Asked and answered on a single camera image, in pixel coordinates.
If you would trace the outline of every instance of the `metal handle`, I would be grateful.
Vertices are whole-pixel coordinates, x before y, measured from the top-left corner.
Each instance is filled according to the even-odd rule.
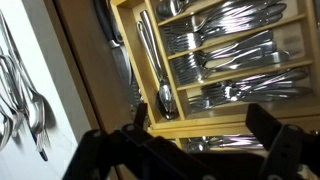
[[[155,41],[155,36],[154,36],[154,33],[153,33],[153,29],[152,29],[152,25],[151,25],[151,21],[150,21],[150,18],[149,18],[149,15],[148,15],[148,12],[146,10],[142,11],[140,13],[140,16],[141,16],[141,19],[142,19],[142,22],[144,23],[145,25],[145,29],[149,35],[149,38],[150,38],[150,41],[151,41],[151,48],[153,49],[153,52],[154,52],[154,56],[155,56],[155,60],[159,66],[159,69],[160,69],[160,72],[162,73],[162,76],[163,77],[166,77],[167,76],[167,73],[161,63],[161,60],[160,60],[160,57],[159,57],[159,53],[158,53],[158,48],[157,48],[157,44],[156,44],[156,41]]]
[[[153,67],[153,69],[154,69],[154,71],[155,71],[155,73],[156,73],[156,75],[158,77],[158,80],[160,82],[160,81],[163,80],[164,77],[163,77],[163,75],[161,73],[160,67],[158,66],[158,64],[156,62],[155,55],[154,55],[155,53],[154,53],[153,49],[150,48],[150,47],[152,47],[152,43],[151,43],[150,37],[149,37],[149,35],[148,35],[147,31],[146,31],[146,27],[145,27],[144,23],[141,22],[141,21],[138,21],[136,26],[137,26],[137,30],[138,30],[138,34],[139,34],[140,40],[141,40],[141,42],[142,42],[142,44],[143,44],[143,46],[144,46],[144,48],[145,48],[145,50],[147,52],[147,55],[148,55],[149,60],[150,60],[150,62],[152,64],[152,67]]]

